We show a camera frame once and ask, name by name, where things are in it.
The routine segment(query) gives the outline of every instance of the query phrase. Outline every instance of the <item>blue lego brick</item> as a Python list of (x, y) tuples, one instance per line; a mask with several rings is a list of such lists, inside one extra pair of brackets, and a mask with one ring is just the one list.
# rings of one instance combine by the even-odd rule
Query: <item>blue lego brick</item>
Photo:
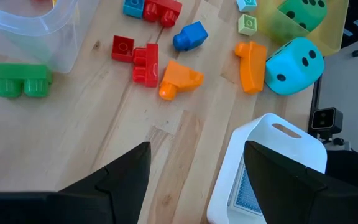
[(122, 11), (125, 15), (141, 19), (145, 0), (125, 0)]
[(241, 12), (252, 12), (258, 6), (256, 0), (237, 0), (237, 5)]
[(203, 44), (208, 37), (200, 21), (185, 26), (181, 32), (173, 37), (173, 46), (177, 51), (188, 51)]

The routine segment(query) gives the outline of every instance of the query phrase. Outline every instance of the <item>orange toy piece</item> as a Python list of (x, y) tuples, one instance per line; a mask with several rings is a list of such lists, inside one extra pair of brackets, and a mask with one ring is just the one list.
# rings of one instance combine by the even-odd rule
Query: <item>orange toy piece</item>
[(255, 94), (264, 89), (267, 48), (253, 41), (239, 42), (234, 53), (241, 57), (240, 77), (242, 89)]
[(203, 84), (204, 75), (173, 60), (168, 62), (160, 85), (160, 96), (173, 100), (177, 92), (191, 91)]

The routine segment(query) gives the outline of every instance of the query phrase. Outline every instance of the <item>wooden table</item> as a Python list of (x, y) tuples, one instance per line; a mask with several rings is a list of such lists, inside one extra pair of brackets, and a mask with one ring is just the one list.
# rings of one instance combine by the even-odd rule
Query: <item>wooden table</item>
[[(71, 73), (56, 74), (51, 94), (0, 98), (0, 190), (59, 190), (115, 160), (143, 141), (152, 143), (152, 167), (139, 223), (200, 223), (233, 130), (265, 113), (306, 129), (313, 87), (284, 97), (265, 86), (247, 95), (234, 46), (254, 40), (272, 53), (263, 34), (237, 33), (234, 0), (182, 0), (177, 24), (122, 14), (122, 1), (100, 0)], [(172, 38), (200, 20), (209, 37), (190, 52)], [(158, 89), (131, 80), (132, 65), (112, 61), (114, 34), (136, 46), (159, 44), (160, 79), (169, 60), (204, 73), (197, 90), (164, 101)], [(0, 62), (12, 60), (0, 56)]]

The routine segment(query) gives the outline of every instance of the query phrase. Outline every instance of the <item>red lego brick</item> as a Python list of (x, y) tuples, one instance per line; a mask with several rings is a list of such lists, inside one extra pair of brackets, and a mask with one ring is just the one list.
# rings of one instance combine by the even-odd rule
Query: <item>red lego brick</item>
[(181, 3), (174, 0), (146, 0), (143, 17), (155, 22), (161, 17), (161, 25), (169, 28), (175, 25), (181, 11)]
[(158, 84), (158, 44), (147, 44), (134, 50), (134, 71), (132, 80), (155, 88)]
[(114, 35), (111, 59), (131, 63), (134, 44), (134, 39)]

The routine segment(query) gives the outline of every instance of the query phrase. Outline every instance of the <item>green block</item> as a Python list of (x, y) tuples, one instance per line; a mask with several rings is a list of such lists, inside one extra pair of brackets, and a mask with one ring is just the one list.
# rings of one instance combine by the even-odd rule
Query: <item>green block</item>
[(30, 97), (49, 95), (52, 73), (45, 65), (0, 63), (0, 96), (14, 98), (24, 93)]
[(327, 5), (325, 0), (286, 0), (278, 10), (311, 32), (326, 17)]
[(243, 14), (239, 19), (239, 33), (245, 35), (253, 35), (257, 31), (256, 18)]

